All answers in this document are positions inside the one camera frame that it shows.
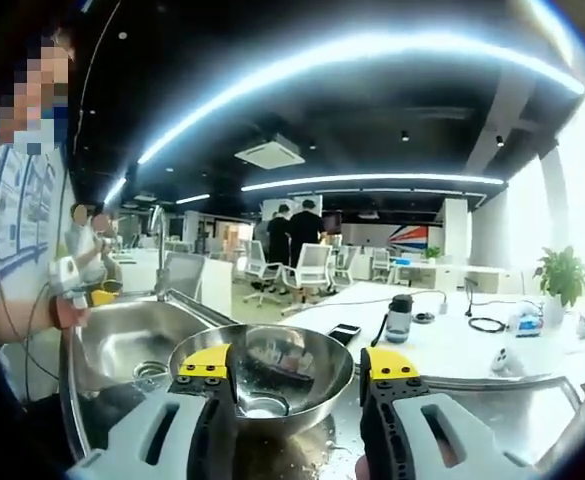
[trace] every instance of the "red and blue wall graphic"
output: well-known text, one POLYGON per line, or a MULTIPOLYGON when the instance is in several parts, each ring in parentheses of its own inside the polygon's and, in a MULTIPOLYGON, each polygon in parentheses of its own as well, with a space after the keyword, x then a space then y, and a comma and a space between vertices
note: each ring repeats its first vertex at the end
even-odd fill
POLYGON ((428 246, 428 227, 399 225, 388 237, 387 245, 397 252, 421 253, 428 246))

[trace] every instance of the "ceiling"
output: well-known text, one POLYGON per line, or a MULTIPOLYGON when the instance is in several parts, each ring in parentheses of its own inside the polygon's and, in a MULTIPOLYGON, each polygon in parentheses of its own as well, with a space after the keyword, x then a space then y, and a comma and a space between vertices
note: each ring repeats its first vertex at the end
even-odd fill
POLYGON ((325 193, 324 207, 342 211, 349 221, 361 212, 377 211, 377 222, 428 224, 436 221, 446 196, 458 195, 432 190, 473 193, 468 199, 476 206, 504 187, 409 180, 254 192, 242 192, 241 186, 398 172, 507 180, 552 145, 580 99, 523 67, 464 51, 336 62, 223 106, 138 166, 137 160, 166 131, 237 80, 352 34, 444 29, 566 71, 549 45, 519 24, 503 1, 430 1, 426 10, 418 6, 424 2, 411 1, 280 3, 93 2, 79 24, 71 79, 70 111, 75 115, 68 152, 79 201, 102 202, 123 176, 128 178, 124 203, 144 192, 176 211, 226 216, 249 216, 262 200, 299 191, 375 189, 325 193), (277 134, 298 147, 305 163, 263 170, 235 157, 277 134), (497 136, 504 140, 501 148, 497 136), (173 204, 200 194, 210 198, 173 204))

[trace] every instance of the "potted plant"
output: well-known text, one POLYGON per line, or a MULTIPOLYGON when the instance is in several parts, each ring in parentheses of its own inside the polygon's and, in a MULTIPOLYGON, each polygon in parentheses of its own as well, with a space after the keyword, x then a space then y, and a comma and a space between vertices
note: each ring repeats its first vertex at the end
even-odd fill
POLYGON ((425 258, 429 263, 436 263, 436 259, 441 256, 441 247, 428 247, 425 249, 425 258))
POLYGON ((543 321, 546 326, 556 328, 563 322, 565 308, 574 306, 585 293, 585 265, 574 256, 574 249, 566 247, 562 252, 544 248, 545 256, 534 272, 541 277, 541 291, 546 300, 543 305, 543 321))

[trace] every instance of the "green plant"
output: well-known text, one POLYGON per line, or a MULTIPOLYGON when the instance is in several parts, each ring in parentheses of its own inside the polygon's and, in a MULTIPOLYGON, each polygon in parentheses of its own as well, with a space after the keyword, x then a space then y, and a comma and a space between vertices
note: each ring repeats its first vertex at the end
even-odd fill
POLYGON ((569 303, 573 307, 585 293, 585 265, 574 256, 572 247, 562 252, 549 248, 543 251, 545 256, 539 259, 542 265, 534 272, 535 277, 541 277, 541 291, 560 297, 562 306, 569 303))
POLYGON ((441 247, 428 247, 425 249, 425 258, 439 258, 441 256, 441 247))

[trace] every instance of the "stainless steel bowl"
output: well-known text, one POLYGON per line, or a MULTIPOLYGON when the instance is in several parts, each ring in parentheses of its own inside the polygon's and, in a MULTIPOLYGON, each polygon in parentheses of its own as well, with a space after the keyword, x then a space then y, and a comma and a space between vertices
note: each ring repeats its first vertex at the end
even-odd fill
POLYGON ((236 356, 237 415, 243 434, 288 437, 325 419, 352 381, 343 345, 303 328, 231 325, 198 333, 172 352, 170 373, 204 348, 231 343, 236 356))

